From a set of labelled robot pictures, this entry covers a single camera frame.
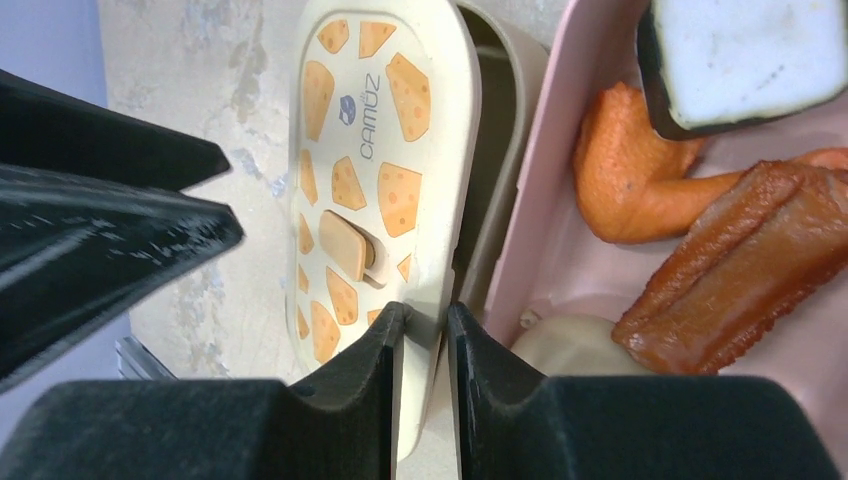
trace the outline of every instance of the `lid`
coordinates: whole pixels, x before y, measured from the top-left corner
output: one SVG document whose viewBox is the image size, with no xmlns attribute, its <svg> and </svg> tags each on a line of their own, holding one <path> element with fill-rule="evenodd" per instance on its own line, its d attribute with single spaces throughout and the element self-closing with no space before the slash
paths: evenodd
<svg viewBox="0 0 848 480">
<path fill-rule="evenodd" d="M 480 72 L 456 6 L 313 0 L 296 35 L 286 321 L 308 371 L 389 301 L 406 326 L 398 459 L 418 438 L 454 275 L 480 117 Z"/>
</svg>

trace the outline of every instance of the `toy bacon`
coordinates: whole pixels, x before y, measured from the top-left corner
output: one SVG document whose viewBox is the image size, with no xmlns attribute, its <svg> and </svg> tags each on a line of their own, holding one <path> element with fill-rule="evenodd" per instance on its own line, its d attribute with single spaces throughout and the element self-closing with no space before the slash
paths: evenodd
<svg viewBox="0 0 848 480">
<path fill-rule="evenodd" d="M 657 270 L 612 339 L 658 373 L 714 374 L 848 265 L 848 170 L 760 162 Z"/>
</svg>

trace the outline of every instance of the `white marble surface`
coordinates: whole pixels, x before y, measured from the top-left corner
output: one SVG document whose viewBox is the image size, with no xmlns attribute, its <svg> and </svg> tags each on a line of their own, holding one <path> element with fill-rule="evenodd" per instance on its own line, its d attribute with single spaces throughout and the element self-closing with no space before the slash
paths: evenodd
<svg viewBox="0 0 848 480">
<path fill-rule="evenodd" d="M 549 46 L 567 0 L 477 0 Z M 306 0 L 100 0 L 111 108 L 210 139 L 233 171 L 191 190 L 232 206 L 247 239 L 131 312 L 132 329 L 190 377 L 300 378 L 284 322 L 288 76 Z M 445 372 L 398 478 L 457 478 Z"/>
</svg>

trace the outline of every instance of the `pink bin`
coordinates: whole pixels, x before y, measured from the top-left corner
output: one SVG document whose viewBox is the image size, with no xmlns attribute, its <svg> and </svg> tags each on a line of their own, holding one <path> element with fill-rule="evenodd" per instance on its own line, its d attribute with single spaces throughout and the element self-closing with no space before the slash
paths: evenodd
<svg viewBox="0 0 848 480">
<path fill-rule="evenodd" d="M 586 313 L 617 320 L 679 240 L 603 243 L 577 210 L 571 155 L 583 112 L 618 80 L 638 84 L 635 27 L 645 0 L 572 0 L 554 41 L 518 180 L 503 253 L 484 315 L 488 333 L 511 346 L 522 313 Z M 848 96 L 797 116 L 712 140 L 695 176 L 848 146 Z M 848 474 L 848 275 L 808 298 L 725 374 L 771 378 L 801 404 Z"/>
</svg>

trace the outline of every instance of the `open container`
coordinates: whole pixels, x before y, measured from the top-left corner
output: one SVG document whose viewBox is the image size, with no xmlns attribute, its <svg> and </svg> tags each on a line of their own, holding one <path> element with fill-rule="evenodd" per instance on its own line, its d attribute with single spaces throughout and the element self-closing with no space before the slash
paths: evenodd
<svg viewBox="0 0 848 480">
<path fill-rule="evenodd" d="M 547 54 L 449 0 L 312 0 L 296 42 L 289 336 L 311 372 L 389 301 L 426 317 L 406 325 L 400 460 L 424 423 L 448 302 L 482 310 Z"/>
<path fill-rule="evenodd" d="M 511 346 L 520 318 L 592 314 L 617 320 L 680 239 L 636 246 L 597 239 L 575 203 L 571 156 L 596 93 L 639 84 L 636 25 L 648 2 L 573 0 L 554 42 L 501 258 L 489 289 L 487 332 Z M 848 146 L 848 96 L 710 141 L 694 176 L 715 175 L 821 147 Z M 848 474 L 848 275 L 844 272 L 777 321 L 722 374 L 758 375 L 801 404 Z"/>
</svg>

